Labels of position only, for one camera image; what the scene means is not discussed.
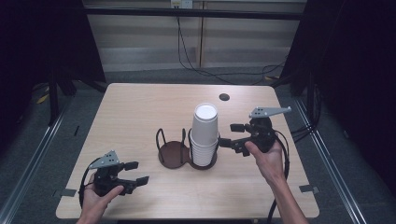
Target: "white wall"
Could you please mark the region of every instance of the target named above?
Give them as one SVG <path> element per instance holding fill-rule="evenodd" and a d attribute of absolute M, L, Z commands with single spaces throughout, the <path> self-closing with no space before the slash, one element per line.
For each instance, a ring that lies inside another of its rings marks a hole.
<path fill-rule="evenodd" d="M 167 8 L 170 0 L 84 0 L 84 4 Z M 297 0 L 193 1 L 193 8 L 268 12 L 303 12 L 304 5 Z M 105 72 L 181 67 L 176 18 L 89 15 L 89 20 Z M 180 26 L 193 66 L 264 66 L 285 60 L 298 22 L 180 18 Z M 181 60 L 188 65 L 179 41 Z"/>

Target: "finger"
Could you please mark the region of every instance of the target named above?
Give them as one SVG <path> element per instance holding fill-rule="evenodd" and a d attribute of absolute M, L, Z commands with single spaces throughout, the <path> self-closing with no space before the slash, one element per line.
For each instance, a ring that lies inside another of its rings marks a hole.
<path fill-rule="evenodd" d="M 282 146 L 280 145 L 280 143 L 275 140 L 274 144 L 271 146 L 270 150 L 282 150 Z"/>
<path fill-rule="evenodd" d="M 90 182 L 88 182 L 88 183 L 92 183 L 94 179 L 95 179 L 95 173 L 91 174 Z"/>
<path fill-rule="evenodd" d="M 104 199 L 107 203 L 110 203 L 115 197 L 117 197 L 124 189 L 123 185 L 116 186 L 112 189 L 107 195 L 104 196 Z"/>
<path fill-rule="evenodd" d="M 86 185 L 85 186 L 85 189 L 91 189 L 91 190 L 93 190 L 93 184 L 88 184 L 88 185 Z"/>
<path fill-rule="evenodd" d="M 259 153 L 262 153 L 259 148 L 252 142 L 247 141 L 245 143 L 245 147 L 247 148 L 247 150 L 254 156 L 256 157 L 257 155 L 259 155 Z"/>

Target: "black cable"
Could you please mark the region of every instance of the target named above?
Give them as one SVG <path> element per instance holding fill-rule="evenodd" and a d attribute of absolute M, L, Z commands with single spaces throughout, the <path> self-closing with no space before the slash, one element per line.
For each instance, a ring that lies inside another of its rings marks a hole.
<path fill-rule="evenodd" d="M 296 73 L 293 73 L 286 77 L 282 77 L 282 78 L 278 79 L 277 81 L 271 83 L 269 86 L 275 89 L 278 86 L 281 86 L 281 85 L 291 82 L 292 79 L 294 78 L 294 76 L 296 76 Z"/>
<path fill-rule="evenodd" d="M 205 71 L 205 70 L 196 69 L 196 68 L 194 68 L 194 67 L 192 66 L 191 61 L 190 61 L 190 58 L 189 58 L 189 55 L 188 55 L 188 53 L 187 53 L 186 45 L 185 45 L 185 42 L 184 42 L 184 37 L 183 37 L 183 34 L 182 34 L 182 32 L 181 32 L 181 26 L 180 26 L 180 19 L 179 19 L 179 17 L 177 17 L 177 30 L 178 30 L 178 35 L 177 35 L 177 52 L 178 52 L 178 61 L 179 61 L 179 63 L 180 63 L 185 69 L 190 70 L 190 71 L 194 71 L 194 72 L 196 72 L 196 73 L 198 73 L 199 75 L 204 76 L 204 77 L 214 77 L 214 78 L 217 78 L 218 80 L 223 81 L 223 82 L 226 82 L 226 83 L 228 83 L 228 84 L 231 84 L 231 85 L 238 85 L 237 83 L 232 83 L 231 81 L 228 81 L 228 80 L 225 80 L 225 79 L 223 79 L 223 78 L 220 78 L 219 76 L 232 76 L 232 75 L 262 76 L 260 80 L 258 80 L 258 81 L 256 81 L 256 82 L 250 84 L 250 85 L 256 85 L 256 84 L 258 84 L 258 83 L 260 83 L 260 82 L 262 82 L 262 81 L 264 80 L 264 75 L 265 75 L 265 74 L 271 73 L 271 72 L 275 71 L 275 70 L 276 70 L 277 68 L 279 68 L 279 67 L 283 67 L 282 64 L 285 63 L 285 62 L 283 62 L 283 63 L 280 63 L 280 64 L 266 65 L 266 66 L 264 66 L 264 68 L 262 69 L 262 71 L 261 71 L 260 73 L 222 73 L 222 74 L 212 74 L 212 73 L 207 72 L 207 71 Z M 180 55 L 180 39 L 181 39 L 181 42 L 182 42 L 182 44 L 183 44 L 184 53 L 185 53 L 185 55 L 186 55 L 187 62 L 188 62 L 188 64 L 189 64 L 190 67 L 187 67 L 187 66 L 181 61 L 181 55 Z M 266 68 L 272 67 L 272 66 L 274 67 L 273 69 L 264 72 Z"/>
<path fill-rule="evenodd" d="M 285 178 L 288 179 L 289 170 L 290 170 L 289 143 L 288 143 L 288 140 L 286 139 L 286 137 L 285 137 L 285 135 L 283 133 L 281 133 L 279 131 L 275 131 L 275 132 L 279 133 L 280 135 L 282 135 L 283 139 L 286 142 L 286 146 L 287 147 L 285 147 L 283 145 L 282 141 L 280 141 L 279 137 L 276 135 L 276 141 L 278 141 L 279 144 L 282 146 L 283 155 L 285 157 L 285 168 L 283 170 L 283 174 L 284 174 Z M 276 200 L 274 199 L 274 201 L 273 201 L 273 203 L 271 205 L 270 211 L 268 213 L 268 216 L 267 216 L 267 224 L 271 224 L 271 220 L 272 220 L 273 214 L 275 212 L 275 209 L 276 209 Z"/>
<path fill-rule="evenodd" d="M 82 208 L 82 204 L 83 204 L 83 202 L 84 202 L 84 190 L 85 190 L 85 187 L 87 187 L 88 185 L 92 184 L 92 183 L 88 183 L 87 185 L 84 185 L 84 183 L 85 183 L 85 178 L 87 177 L 88 171 L 90 170 L 90 166 L 91 166 L 94 162 L 98 161 L 99 159 L 100 159 L 100 158 L 97 158 L 96 160 L 94 160 L 93 162 L 91 162 L 90 165 L 89 165 L 89 166 L 87 167 L 87 169 L 85 170 L 84 175 L 82 176 L 81 184 L 79 185 L 79 191 L 78 191 L 79 205 L 81 206 L 81 208 Z"/>
<path fill-rule="evenodd" d="M 300 129 L 297 129 L 291 134 L 293 135 L 293 138 L 298 138 L 294 140 L 294 143 L 297 143 L 307 137 L 309 134 L 311 134 L 317 127 L 318 127 L 318 122 L 320 120 L 320 115 L 321 115 L 321 105 L 322 105 L 322 96 L 318 90 L 317 87 L 315 87 L 315 103 L 316 103 L 316 110 L 315 110 L 315 115 L 312 120 L 307 126 L 304 126 Z"/>

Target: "paper cup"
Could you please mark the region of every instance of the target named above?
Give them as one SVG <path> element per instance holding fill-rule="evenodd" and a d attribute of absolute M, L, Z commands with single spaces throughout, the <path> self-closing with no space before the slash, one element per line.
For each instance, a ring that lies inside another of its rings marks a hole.
<path fill-rule="evenodd" d="M 190 140 L 193 163 L 199 166 L 209 165 L 210 162 L 212 162 L 218 141 L 209 146 L 201 146 L 195 143 L 195 141 L 192 139 L 192 136 L 190 136 Z"/>
<path fill-rule="evenodd" d="M 218 141 L 218 110 L 209 103 L 195 107 L 191 138 L 197 145 L 211 146 Z"/>

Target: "brown cup holder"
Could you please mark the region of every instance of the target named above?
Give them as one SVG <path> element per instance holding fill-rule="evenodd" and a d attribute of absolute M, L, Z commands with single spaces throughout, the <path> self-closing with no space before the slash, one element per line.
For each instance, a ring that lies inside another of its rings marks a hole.
<path fill-rule="evenodd" d="M 158 136 L 160 133 L 163 136 L 163 146 L 160 147 L 160 143 L 158 140 Z M 186 147 L 184 144 L 184 141 L 186 139 L 186 130 L 182 130 L 182 138 L 181 142 L 178 141 L 171 141 L 171 142 L 166 142 L 165 140 L 165 135 L 163 134 L 163 129 L 159 129 L 157 134 L 156 134 L 156 142 L 157 142 L 157 148 L 158 148 L 158 159 L 160 160 L 160 163 L 169 169 L 176 169 L 181 166 L 183 166 L 185 163 L 189 163 L 190 166 L 194 169 L 197 170 L 207 170 L 210 169 L 215 163 L 218 158 L 218 148 L 219 148 L 219 143 L 216 145 L 215 153 L 213 153 L 212 161 L 207 165 L 207 166 L 199 166 L 196 165 L 193 162 L 193 156 L 190 148 L 192 147 L 191 145 L 191 139 L 190 139 L 190 133 L 191 129 L 189 130 L 189 143 L 190 147 Z"/>

